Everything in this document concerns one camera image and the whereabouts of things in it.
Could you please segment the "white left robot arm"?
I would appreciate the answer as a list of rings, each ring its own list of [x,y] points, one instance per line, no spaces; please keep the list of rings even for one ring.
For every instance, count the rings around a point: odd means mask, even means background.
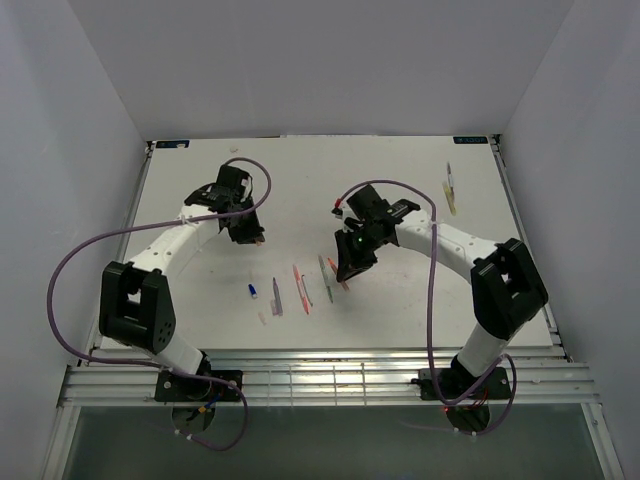
[[[210,392],[212,376],[204,352],[177,332],[170,280],[224,229],[237,244],[264,240],[264,228],[246,188],[239,193],[215,186],[194,191],[176,225],[127,262],[113,261],[102,273],[100,334],[180,372],[177,386],[194,400]]]

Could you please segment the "green label clear pen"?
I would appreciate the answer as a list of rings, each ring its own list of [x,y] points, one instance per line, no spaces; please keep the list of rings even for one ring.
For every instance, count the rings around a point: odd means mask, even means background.
[[[332,288],[331,288],[331,285],[330,285],[329,276],[328,276],[328,272],[327,272],[327,269],[326,269],[326,264],[324,262],[324,259],[323,259],[322,255],[318,255],[318,262],[319,262],[321,275],[322,275],[322,278],[323,278],[324,288],[325,288],[325,291],[327,293],[327,297],[328,297],[330,303],[333,304],[334,303],[333,292],[332,292]]]

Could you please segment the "yellow highlighter pen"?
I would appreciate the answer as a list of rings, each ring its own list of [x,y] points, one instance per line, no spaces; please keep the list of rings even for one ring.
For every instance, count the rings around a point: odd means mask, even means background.
[[[450,214],[452,216],[456,216],[457,210],[455,206],[454,192],[448,182],[444,182],[442,186]]]

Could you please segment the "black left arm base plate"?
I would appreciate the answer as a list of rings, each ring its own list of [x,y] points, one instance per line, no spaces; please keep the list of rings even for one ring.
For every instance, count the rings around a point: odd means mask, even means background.
[[[240,396],[233,389],[220,384],[187,379],[169,371],[161,371],[158,374],[153,399],[164,403],[207,403],[213,399],[236,402],[240,400]]]

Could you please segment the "red highlighter pen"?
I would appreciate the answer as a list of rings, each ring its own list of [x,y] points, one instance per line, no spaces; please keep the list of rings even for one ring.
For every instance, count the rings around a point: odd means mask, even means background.
[[[306,315],[309,315],[310,314],[310,305],[309,305],[307,296],[305,294],[304,287],[302,285],[301,275],[300,275],[299,270],[298,270],[298,268],[297,268],[297,266],[295,264],[292,265],[292,270],[293,270],[293,275],[294,275],[294,279],[295,279],[295,282],[296,282],[296,287],[297,287],[297,290],[298,290],[298,294],[299,294],[299,297],[300,297],[300,300],[301,300],[301,304],[302,304],[303,310],[304,310]]]

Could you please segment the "orange highlighter pen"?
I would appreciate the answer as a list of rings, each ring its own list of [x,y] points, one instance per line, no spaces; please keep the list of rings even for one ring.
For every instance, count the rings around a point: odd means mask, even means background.
[[[349,289],[349,286],[346,284],[346,282],[345,281],[339,281],[338,278],[337,278],[337,276],[338,276],[338,266],[337,266],[337,264],[329,257],[327,257],[327,261],[328,261],[328,263],[329,263],[329,265],[330,265],[330,267],[331,267],[331,269],[332,269],[332,271],[333,271],[333,273],[334,273],[334,275],[336,277],[336,282],[342,287],[342,289],[344,291],[349,292],[350,289]]]

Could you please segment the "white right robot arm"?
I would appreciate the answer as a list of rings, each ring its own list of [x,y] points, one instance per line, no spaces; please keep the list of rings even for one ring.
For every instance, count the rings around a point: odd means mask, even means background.
[[[393,204],[349,200],[332,212],[342,223],[335,233],[338,282],[369,270],[377,262],[377,249],[394,245],[427,256],[432,265],[445,266],[470,285],[476,325],[450,367],[440,373],[442,391],[476,396],[513,337],[549,301],[531,253],[518,239],[476,237],[436,222],[406,199]]]

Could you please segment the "purple highlighter pen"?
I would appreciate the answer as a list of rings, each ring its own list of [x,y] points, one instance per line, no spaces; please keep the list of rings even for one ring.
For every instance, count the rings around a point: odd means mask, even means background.
[[[272,278],[272,288],[273,288],[273,299],[276,301],[276,304],[279,309],[279,316],[283,315],[283,307],[281,302],[281,296],[279,291],[279,286],[275,277]]]

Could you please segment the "pink label clear pen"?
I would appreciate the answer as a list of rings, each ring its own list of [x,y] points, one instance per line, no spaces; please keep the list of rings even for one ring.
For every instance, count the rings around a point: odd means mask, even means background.
[[[454,190],[454,177],[453,177],[453,172],[452,172],[452,168],[451,168],[451,164],[450,162],[447,162],[446,164],[446,174],[447,174],[447,185],[450,191],[453,192]]]

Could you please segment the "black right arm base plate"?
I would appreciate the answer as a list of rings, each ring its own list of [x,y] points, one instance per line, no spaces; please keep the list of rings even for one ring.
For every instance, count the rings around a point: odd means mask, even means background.
[[[472,387],[480,377],[470,374],[455,357],[448,368],[435,369],[435,377],[442,396],[451,401],[460,397]],[[420,369],[418,376],[411,383],[420,388],[422,400],[436,400],[436,390],[431,379],[429,368]],[[512,389],[507,377],[506,369],[495,367],[481,384],[476,386],[469,395],[471,400],[507,400],[511,397]]]

